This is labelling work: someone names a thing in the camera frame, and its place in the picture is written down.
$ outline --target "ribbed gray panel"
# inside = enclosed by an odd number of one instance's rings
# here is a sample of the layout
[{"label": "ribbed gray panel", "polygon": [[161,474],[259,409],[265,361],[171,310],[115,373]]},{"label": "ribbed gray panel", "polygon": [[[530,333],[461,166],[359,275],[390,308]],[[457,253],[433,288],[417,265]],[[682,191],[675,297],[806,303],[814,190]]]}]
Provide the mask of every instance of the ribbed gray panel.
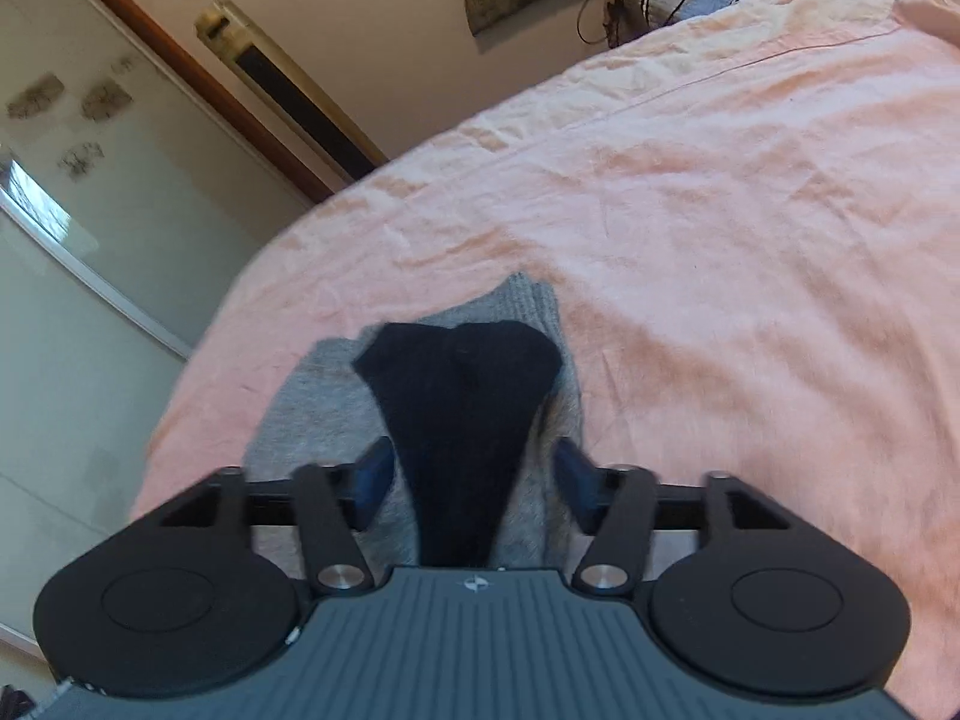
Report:
[{"label": "ribbed gray panel", "polygon": [[[488,584],[476,587],[479,577]],[[162,702],[74,686],[43,720],[908,720],[879,691],[821,707],[701,685],[630,608],[553,571],[399,568],[380,591],[320,604],[299,639],[240,683]]]}]

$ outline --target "black sock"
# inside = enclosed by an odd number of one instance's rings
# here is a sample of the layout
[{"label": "black sock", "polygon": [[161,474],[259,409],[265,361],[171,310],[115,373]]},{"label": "black sock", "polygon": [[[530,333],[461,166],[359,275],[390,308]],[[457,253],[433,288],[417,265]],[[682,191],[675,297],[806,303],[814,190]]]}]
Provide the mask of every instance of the black sock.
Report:
[{"label": "black sock", "polygon": [[353,368],[410,485],[421,564],[486,565],[557,346],[522,322],[387,324]]}]

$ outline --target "metal screw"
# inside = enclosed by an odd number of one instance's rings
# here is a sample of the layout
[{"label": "metal screw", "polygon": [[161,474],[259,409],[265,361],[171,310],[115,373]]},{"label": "metal screw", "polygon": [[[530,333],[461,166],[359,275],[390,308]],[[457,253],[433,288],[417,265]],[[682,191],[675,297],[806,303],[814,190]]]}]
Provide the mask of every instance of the metal screw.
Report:
[{"label": "metal screw", "polygon": [[580,579],[595,590],[613,590],[627,584],[629,578],[622,568],[605,562],[589,565],[580,572]]},{"label": "metal screw", "polygon": [[363,584],[366,577],[363,570],[355,565],[338,562],[320,571],[317,574],[317,581],[333,590],[352,590],[359,584]]}]

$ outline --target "brown wooden trim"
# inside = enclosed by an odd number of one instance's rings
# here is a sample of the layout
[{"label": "brown wooden trim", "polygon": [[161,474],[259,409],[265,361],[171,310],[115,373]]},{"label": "brown wooden trim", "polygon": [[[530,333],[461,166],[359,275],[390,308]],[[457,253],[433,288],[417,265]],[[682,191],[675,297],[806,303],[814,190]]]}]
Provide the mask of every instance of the brown wooden trim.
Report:
[{"label": "brown wooden trim", "polygon": [[296,157],[296,154],[280,143],[257,117],[254,117],[217,79],[205,71],[203,66],[151,19],[136,2],[133,0],[100,1],[310,200],[319,203],[333,194],[330,187],[326,186],[313,170],[310,170]]}]

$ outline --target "bedspread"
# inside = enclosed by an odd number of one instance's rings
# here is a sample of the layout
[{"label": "bedspread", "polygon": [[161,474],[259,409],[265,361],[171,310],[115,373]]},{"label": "bedspread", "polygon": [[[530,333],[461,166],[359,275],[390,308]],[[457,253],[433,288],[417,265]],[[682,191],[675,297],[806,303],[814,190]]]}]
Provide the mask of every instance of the bedspread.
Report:
[{"label": "bedspread", "polygon": [[236,464],[318,338],[513,271],[556,290],[597,461],[726,469],[890,574],[890,689],[960,707],[960,0],[743,0],[440,135],[273,241],[150,449]]}]

